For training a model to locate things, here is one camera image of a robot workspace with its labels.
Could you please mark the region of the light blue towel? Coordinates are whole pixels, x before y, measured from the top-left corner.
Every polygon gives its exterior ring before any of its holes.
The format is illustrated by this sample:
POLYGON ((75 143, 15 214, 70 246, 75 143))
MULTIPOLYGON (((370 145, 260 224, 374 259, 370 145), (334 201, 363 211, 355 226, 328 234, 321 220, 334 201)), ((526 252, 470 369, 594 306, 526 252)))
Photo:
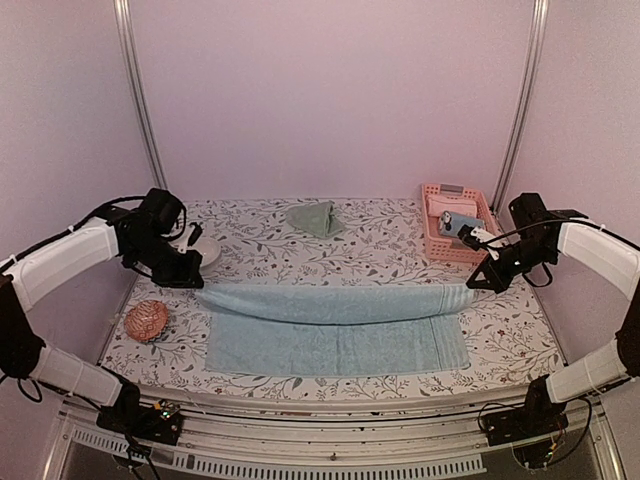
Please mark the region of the light blue towel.
POLYGON ((458 316, 463 284, 276 286, 212 284, 205 366, 276 377, 370 377, 466 369, 458 316))

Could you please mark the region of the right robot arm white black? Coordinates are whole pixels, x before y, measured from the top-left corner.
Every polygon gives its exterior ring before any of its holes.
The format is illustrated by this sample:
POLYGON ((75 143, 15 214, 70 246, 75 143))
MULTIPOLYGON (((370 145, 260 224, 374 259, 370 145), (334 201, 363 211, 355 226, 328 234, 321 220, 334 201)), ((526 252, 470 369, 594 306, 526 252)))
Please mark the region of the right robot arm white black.
POLYGON ((509 205, 513 230, 492 234, 463 226, 459 239, 484 259, 466 282, 496 294, 535 268, 548 272, 569 259, 607 283, 627 302, 612 339, 562 369, 532 381, 517 427, 537 436, 567 402, 604 392, 639 376, 639 247, 576 210, 550 210, 537 193, 523 193, 509 205))

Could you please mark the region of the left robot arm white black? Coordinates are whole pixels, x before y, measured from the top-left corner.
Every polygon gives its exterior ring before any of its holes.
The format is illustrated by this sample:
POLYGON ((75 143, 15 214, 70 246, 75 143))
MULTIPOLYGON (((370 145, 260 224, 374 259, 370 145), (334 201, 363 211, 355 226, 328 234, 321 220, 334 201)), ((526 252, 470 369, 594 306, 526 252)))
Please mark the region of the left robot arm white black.
POLYGON ((194 245, 201 227, 187 221, 184 203, 167 190, 109 200, 77 223, 1 266, 1 377, 46 384, 96 405, 128 434, 148 426, 151 411, 126 378, 49 345, 27 314, 59 287, 93 267, 119 259, 122 266, 172 289, 200 289, 202 255, 194 245))

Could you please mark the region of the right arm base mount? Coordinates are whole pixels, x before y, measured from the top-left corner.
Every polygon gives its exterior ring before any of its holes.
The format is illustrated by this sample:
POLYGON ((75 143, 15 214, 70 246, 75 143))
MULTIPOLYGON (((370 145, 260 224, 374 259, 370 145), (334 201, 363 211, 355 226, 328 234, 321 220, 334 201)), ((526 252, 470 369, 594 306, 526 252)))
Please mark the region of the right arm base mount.
POLYGON ((481 409, 477 424, 490 446, 520 442, 566 429, 566 406, 539 394, 528 395, 519 406, 490 402, 481 409))

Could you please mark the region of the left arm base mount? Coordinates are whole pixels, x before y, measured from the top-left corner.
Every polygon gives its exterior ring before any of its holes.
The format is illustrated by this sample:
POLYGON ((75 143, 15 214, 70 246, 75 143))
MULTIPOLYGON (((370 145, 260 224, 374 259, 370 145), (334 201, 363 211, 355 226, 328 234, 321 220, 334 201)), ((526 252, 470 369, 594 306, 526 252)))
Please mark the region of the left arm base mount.
POLYGON ((138 399, 120 399, 111 407, 101 407, 96 424, 133 439, 176 446, 184 416, 179 405, 159 400, 142 405, 138 399))

